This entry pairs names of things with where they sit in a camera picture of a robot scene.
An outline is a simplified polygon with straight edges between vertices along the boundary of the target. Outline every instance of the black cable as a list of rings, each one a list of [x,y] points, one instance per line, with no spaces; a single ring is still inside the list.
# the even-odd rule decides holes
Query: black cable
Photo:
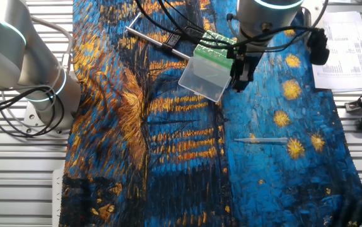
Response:
[[[174,31],[171,31],[163,26],[161,26],[160,24],[158,24],[157,22],[155,22],[146,12],[145,10],[142,8],[141,6],[141,3],[139,0],[135,0],[139,10],[142,12],[142,14],[150,21],[152,22],[154,25],[156,25],[157,27],[165,30],[165,31],[169,31],[170,33],[174,33],[176,35],[183,35],[182,33],[177,33],[177,32],[174,32]],[[238,43],[235,43],[235,44],[232,44],[232,45],[209,45],[209,44],[205,44],[205,43],[202,43],[202,42],[199,42],[198,44],[201,44],[202,46],[204,47],[207,47],[207,48],[212,48],[212,49],[234,49],[235,47],[239,47],[241,45],[245,45],[245,44],[249,44],[250,42],[256,42],[256,41],[259,41],[260,39],[264,38],[264,37],[267,37],[269,35],[273,35],[273,34],[277,34],[279,32],[283,32],[283,31],[286,31],[286,30],[304,30],[304,31],[316,31],[317,29],[316,28],[312,28],[312,27],[305,27],[305,26],[285,26],[285,27],[281,27],[281,28],[277,28],[275,30],[271,30],[269,32],[264,32],[260,35],[257,35],[255,37],[252,37],[250,39],[247,39],[247,40],[244,40],[242,42],[238,42]]]
[[[188,37],[191,42],[195,43],[195,44],[198,44],[199,43],[199,39],[189,35],[176,21],[175,19],[171,16],[170,12],[168,12],[166,6],[164,5],[163,1],[162,0],[157,0],[158,1],[158,4],[161,6],[161,9],[164,11],[164,13],[167,15],[168,19],[173,23],[173,25],[175,25],[176,28],[178,28],[181,33]]]
[[[189,21],[192,25],[194,25],[196,28],[198,28],[201,32],[206,32],[205,29],[201,28],[199,25],[195,24],[192,20],[188,19],[185,15],[183,15],[179,10],[176,9],[175,6],[173,6],[168,0],[164,0],[171,8],[173,8],[181,17]]]
[[[51,95],[49,93],[46,93],[48,98],[49,98],[49,101],[51,102],[51,104],[53,104],[53,99],[50,97],[51,95],[53,96],[54,94],[51,93]],[[4,112],[1,110],[0,111],[0,114],[3,116],[3,119],[14,129],[16,130],[17,132],[27,136],[27,137],[33,137],[33,136],[40,136],[42,135],[43,131],[46,131],[48,129],[48,127],[52,124],[52,122],[55,120],[55,107],[52,107],[52,116],[50,118],[50,121],[48,122],[48,124],[39,132],[35,133],[35,134],[29,134],[29,133],[26,133],[26,132],[23,132],[21,130],[19,130],[17,127],[15,127],[11,122],[10,120],[7,118],[7,116],[4,114]]]
[[[273,53],[273,52],[280,52],[280,51],[284,51],[286,50],[288,47],[290,47],[294,42],[295,40],[300,37],[301,35],[303,35],[306,31],[304,32],[301,32],[300,34],[297,34],[295,35],[295,37],[292,38],[292,40],[290,40],[289,43],[286,44],[286,46],[282,49],[279,49],[279,50],[266,50],[266,51],[248,51],[246,53]]]
[[[135,0],[139,10],[141,11],[141,13],[143,14],[144,17],[146,17],[146,19],[148,19],[150,22],[152,22],[152,24],[154,24],[155,26],[157,26],[158,28],[168,32],[168,33],[171,33],[171,34],[174,34],[174,35],[179,35],[179,36],[184,36],[183,33],[180,33],[180,32],[175,32],[173,30],[170,30],[168,28],[165,28],[164,26],[161,26],[159,23],[155,22],[148,14],[147,12],[145,12],[145,10],[143,9],[142,5],[141,5],[141,2],[139,0]],[[205,40],[205,41],[208,41],[208,42],[219,42],[219,43],[222,43],[222,44],[225,44],[225,45],[230,45],[228,42],[226,41],[223,41],[223,40],[216,40],[216,39],[211,39],[211,38],[202,38],[202,37],[196,37],[196,36],[192,36],[193,38],[195,39],[201,39],[201,40]],[[192,40],[189,39],[190,42],[194,43],[194,44],[201,44],[200,42],[193,42]]]
[[[56,98],[57,98],[57,101],[59,102],[59,104],[61,104],[61,108],[62,108],[61,118],[58,120],[58,122],[57,122],[52,128],[50,128],[49,130],[47,130],[47,131],[39,134],[38,136],[45,135],[45,134],[53,131],[53,130],[62,122],[62,120],[63,120],[63,118],[64,118],[64,105],[63,105],[63,103],[62,103],[62,100],[61,100],[58,96],[56,96]],[[33,135],[32,135],[32,136],[24,136],[24,135],[16,135],[16,134],[13,134],[13,133],[7,131],[6,129],[4,129],[1,125],[0,125],[0,129],[1,129],[3,132],[5,132],[5,133],[7,133],[7,134],[9,134],[10,136],[13,136],[13,137],[22,137],[22,138],[33,137]]]
[[[29,89],[28,91],[25,91],[25,92],[23,92],[22,94],[14,97],[14,98],[12,98],[12,99],[9,99],[9,100],[6,100],[6,101],[4,101],[4,102],[1,102],[1,103],[0,103],[0,106],[5,105],[5,104],[8,104],[8,103],[10,103],[10,102],[17,102],[16,100],[20,100],[20,99],[26,97],[27,95],[29,95],[29,94],[31,94],[31,93],[33,93],[33,92],[35,92],[35,91],[40,91],[40,90],[42,90],[43,88],[44,88],[44,87],[40,86],[40,87],[38,87],[38,88]]]
[[[195,24],[192,20],[188,19],[188,17],[186,17],[186,16],[185,16],[184,14],[182,14],[179,10],[177,10],[176,7],[171,4],[171,2],[169,2],[168,0],[164,0],[164,2],[166,2],[168,5],[170,5],[170,7],[173,8],[181,17],[183,17],[184,19],[186,19],[187,21],[189,21],[189,23],[191,23],[192,25],[194,25],[195,28],[198,29],[200,32],[202,32],[202,33],[205,33],[205,32],[206,32],[205,29],[203,29],[203,28],[200,27],[199,25]],[[210,36],[212,36],[212,38],[216,41],[216,45],[219,45],[219,44],[218,44],[218,39],[216,39],[216,37],[213,36],[212,33],[209,32],[208,34],[209,34]]]
[[[5,102],[1,102],[0,103],[0,111],[4,110],[5,108],[9,108],[10,106],[12,106],[14,103],[18,102],[19,100],[21,100],[22,98],[26,97],[27,95],[34,93],[36,91],[43,91],[45,88],[43,87],[38,87],[38,88],[32,88],[12,99],[6,100]]]

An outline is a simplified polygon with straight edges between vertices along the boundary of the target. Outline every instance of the paper sheet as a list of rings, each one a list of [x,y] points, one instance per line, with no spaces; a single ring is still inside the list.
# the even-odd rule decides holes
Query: paper sheet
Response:
[[[358,12],[324,14],[330,56],[313,66],[316,88],[362,89],[362,19]]]

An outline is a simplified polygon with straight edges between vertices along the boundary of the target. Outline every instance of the metal grid table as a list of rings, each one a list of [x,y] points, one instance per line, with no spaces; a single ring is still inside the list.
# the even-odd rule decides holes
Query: metal grid table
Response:
[[[72,32],[72,0],[31,0],[27,4],[33,15]],[[359,11],[362,15],[362,4],[355,1],[352,4],[332,3],[328,11]],[[60,60],[67,48],[66,38],[42,25],[35,25],[35,28]],[[345,102],[356,100],[360,94],[362,92],[337,94],[334,99],[349,150],[362,180],[362,133],[355,133],[353,126],[358,117],[347,114],[344,109]],[[13,105],[12,111],[23,118],[26,105],[26,101],[20,101]],[[0,122],[12,130],[1,114]],[[66,144],[65,139],[42,137],[21,141],[0,130],[0,227],[52,226],[52,172],[63,167]]]

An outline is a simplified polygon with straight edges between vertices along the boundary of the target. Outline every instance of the yellow star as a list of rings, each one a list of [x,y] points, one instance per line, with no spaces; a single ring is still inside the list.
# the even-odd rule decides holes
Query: yellow star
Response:
[[[254,134],[252,134],[252,135],[250,136],[250,138],[251,138],[251,139],[255,139],[256,136],[255,136]]]
[[[297,160],[300,156],[305,155],[305,149],[297,139],[290,138],[288,143],[288,153],[292,159]]]
[[[314,134],[312,136],[312,144],[316,151],[322,152],[324,150],[325,142],[319,134]]]
[[[284,31],[284,35],[287,37],[294,37],[296,35],[296,32],[292,29]]]
[[[283,111],[277,111],[275,113],[274,121],[278,127],[284,127],[291,123],[290,118]]]
[[[283,95],[288,100],[295,100],[300,96],[301,88],[297,81],[294,79],[288,80],[285,83],[283,83]]]
[[[300,67],[299,58],[294,56],[293,54],[290,54],[286,57],[286,63],[288,63],[288,66],[290,67]]]

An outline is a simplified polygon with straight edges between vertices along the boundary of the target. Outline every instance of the glowing blue ring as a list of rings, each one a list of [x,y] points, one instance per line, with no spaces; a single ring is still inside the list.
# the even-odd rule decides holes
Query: glowing blue ring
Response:
[[[63,87],[65,86],[65,83],[66,83],[66,72],[65,72],[65,70],[63,70],[63,72],[64,72],[64,78],[63,78],[62,86],[59,88],[59,90],[57,90],[57,92],[55,93],[55,95],[58,95],[59,92],[61,92],[62,89],[63,89]],[[49,98],[44,98],[43,100],[31,100],[31,99],[27,98],[27,100],[28,100],[28,101],[31,101],[31,102],[44,102],[44,101],[49,100]]]
[[[15,28],[13,25],[10,25],[9,23],[7,23],[5,21],[0,21],[0,23],[6,27],[11,28],[13,31],[15,31],[24,40],[24,45],[27,45],[27,41],[25,40],[24,35],[17,28]]]
[[[290,4],[290,5],[287,5],[287,6],[280,6],[280,5],[274,5],[274,4],[269,4],[269,3],[266,3],[262,0],[254,0],[256,3],[262,5],[262,6],[265,6],[265,7],[268,7],[268,8],[271,8],[271,9],[291,9],[291,8],[294,8],[296,6],[299,6],[301,3],[303,3],[304,0],[300,0],[298,1],[297,3],[294,3],[294,4]]]

